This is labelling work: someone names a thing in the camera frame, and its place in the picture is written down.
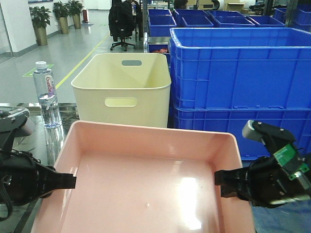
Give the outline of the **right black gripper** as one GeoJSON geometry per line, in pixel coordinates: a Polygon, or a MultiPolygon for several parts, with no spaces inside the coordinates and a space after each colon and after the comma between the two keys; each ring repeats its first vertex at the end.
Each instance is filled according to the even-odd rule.
{"type": "Polygon", "coordinates": [[[311,199],[311,191],[296,178],[290,180],[282,168],[268,157],[260,157],[249,167],[214,172],[214,184],[221,186],[221,197],[238,197],[253,206],[276,208],[311,199]]]}

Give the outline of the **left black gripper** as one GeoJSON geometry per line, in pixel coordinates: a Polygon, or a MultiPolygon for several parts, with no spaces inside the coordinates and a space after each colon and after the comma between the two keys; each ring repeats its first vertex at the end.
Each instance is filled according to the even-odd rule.
{"type": "Polygon", "coordinates": [[[75,188],[76,177],[73,174],[60,173],[52,166],[37,162],[31,152],[0,151],[1,204],[22,206],[38,196],[47,198],[55,190],[75,188]]]}

